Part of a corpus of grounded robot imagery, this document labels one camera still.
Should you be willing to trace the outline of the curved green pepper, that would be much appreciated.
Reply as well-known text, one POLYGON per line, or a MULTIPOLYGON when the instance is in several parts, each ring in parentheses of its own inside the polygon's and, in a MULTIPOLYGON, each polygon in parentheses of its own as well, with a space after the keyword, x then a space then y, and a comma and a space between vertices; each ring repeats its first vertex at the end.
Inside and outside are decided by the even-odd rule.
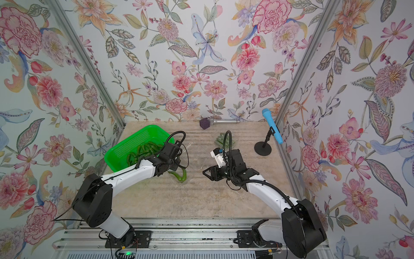
POLYGON ((127 165, 135 165, 140 158, 157 153, 162 149, 162 145, 153 142, 144 143, 136 148, 136 151, 129 152, 127 155, 127 165))

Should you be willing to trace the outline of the clear pepper clamshell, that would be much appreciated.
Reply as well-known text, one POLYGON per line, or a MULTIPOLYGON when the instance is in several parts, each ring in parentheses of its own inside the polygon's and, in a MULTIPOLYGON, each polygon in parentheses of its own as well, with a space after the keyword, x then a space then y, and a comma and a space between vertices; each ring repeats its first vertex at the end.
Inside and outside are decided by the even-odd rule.
POLYGON ((236 142, 231 133, 220 133, 215 139, 215 144, 222 150, 228 150, 230 147, 234 148, 236 146, 236 142))

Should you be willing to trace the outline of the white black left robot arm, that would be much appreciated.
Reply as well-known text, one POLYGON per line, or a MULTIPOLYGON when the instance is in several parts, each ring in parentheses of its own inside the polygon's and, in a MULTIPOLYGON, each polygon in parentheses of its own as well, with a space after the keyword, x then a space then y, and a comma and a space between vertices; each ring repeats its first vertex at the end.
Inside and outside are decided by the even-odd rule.
POLYGON ((72 203, 73 210, 90 227, 98 227, 118 239, 134 239, 133 227, 112 211, 113 198, 127 188, 180 165, 182 143, 166 142, 157 155, 139 159, 138 163, 118 172, 99 177, 89 175, 72 203))

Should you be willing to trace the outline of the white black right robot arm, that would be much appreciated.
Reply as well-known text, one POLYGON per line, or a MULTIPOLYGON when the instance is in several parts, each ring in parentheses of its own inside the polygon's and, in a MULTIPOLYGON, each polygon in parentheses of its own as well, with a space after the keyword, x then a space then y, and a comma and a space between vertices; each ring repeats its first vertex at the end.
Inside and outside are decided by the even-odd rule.
POLYGON ((211 181, 231 182, 261 199, 280 217, 279 221, 260 220, 250 231, 238 231, 234 242, 240 248, 286 246, 294 256, 304 259, 325 242, 326 231, 309 200, 290 197, 269 183, 257 170, 247 167, 239 150, 216 148, 210 155, 217 164, 205 169, 204 176, 211 181))

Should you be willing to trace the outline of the green plastic basket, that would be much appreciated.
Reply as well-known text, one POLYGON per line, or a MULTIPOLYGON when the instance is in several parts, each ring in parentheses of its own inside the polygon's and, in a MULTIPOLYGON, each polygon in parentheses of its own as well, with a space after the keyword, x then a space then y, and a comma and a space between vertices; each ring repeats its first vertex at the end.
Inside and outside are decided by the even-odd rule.
POLYGON ((120 171, 129 167, 126 161, 129 152, 135 152, 138 146, 147 142, 163 146, 169 136, 170 134, 159 126, 146 126, 112 147, 105 154, 104 160, 113 172, 120 171))

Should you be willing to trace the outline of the black microphone stand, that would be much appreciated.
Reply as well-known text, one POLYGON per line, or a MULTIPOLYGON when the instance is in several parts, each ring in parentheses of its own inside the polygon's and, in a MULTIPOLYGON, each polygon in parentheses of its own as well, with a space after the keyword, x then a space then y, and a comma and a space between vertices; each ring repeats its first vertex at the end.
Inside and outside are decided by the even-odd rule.
POLYGON ((260 156, 268 156, 272 152, 272 147, 268 143, 271 137, 274 135, 274 130, 272 127, 269 128, 267 132, 265 141, 259 141, 254 146, 254 151, 260 156))

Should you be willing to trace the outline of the blue microphone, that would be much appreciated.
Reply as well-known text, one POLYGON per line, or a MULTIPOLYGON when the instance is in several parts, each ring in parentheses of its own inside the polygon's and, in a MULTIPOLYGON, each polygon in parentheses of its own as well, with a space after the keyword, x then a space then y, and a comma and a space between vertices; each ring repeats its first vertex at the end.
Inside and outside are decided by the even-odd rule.
POLYGON ((282 144, 284 141, 283 141, 282 136, 281 136, 281 134, 278 130, 278 127, 276 126, 275 121, 272 118, 271 111, 269 109, 263 109, 262 110, 262 115, 263 115, 264 119, 267 121, 269 127, 272 129, 273 136, 274 136, 276 142, 278 144, 282 144))

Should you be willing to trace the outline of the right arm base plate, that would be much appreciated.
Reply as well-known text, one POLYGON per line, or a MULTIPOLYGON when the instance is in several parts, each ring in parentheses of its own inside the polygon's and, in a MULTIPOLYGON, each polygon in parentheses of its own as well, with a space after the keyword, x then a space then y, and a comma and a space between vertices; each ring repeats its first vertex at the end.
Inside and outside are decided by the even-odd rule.
POLYGON ((233 239, 233 243, 239 248, 264 248, 264 249, 277 249, 282 248, 283 245, 274 241, 265 241, 258 232, 250 231, 237 231, 236 238, 233 239))

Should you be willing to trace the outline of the aluminium rail frame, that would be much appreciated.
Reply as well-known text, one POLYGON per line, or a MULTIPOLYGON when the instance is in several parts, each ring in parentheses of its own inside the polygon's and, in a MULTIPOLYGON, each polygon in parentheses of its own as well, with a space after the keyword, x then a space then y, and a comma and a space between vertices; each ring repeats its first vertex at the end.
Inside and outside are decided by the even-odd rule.
POLYGON ((54 259, 293 259, 281 241, 256 245, 259 219, 129 218, 139 240, 121 249, 105 232, 81 223, 53 244, 54 259))

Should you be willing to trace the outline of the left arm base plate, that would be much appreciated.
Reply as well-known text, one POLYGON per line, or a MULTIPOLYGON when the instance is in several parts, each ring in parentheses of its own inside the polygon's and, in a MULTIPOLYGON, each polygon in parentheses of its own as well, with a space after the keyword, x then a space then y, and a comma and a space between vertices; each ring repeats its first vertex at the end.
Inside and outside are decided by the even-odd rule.
POLYGON ((134 234, 128 232, 122 238, 116 238, 110 234, 106 238, 105 248, 149 248, 152 234, 152 231, 135 231, 134 234))

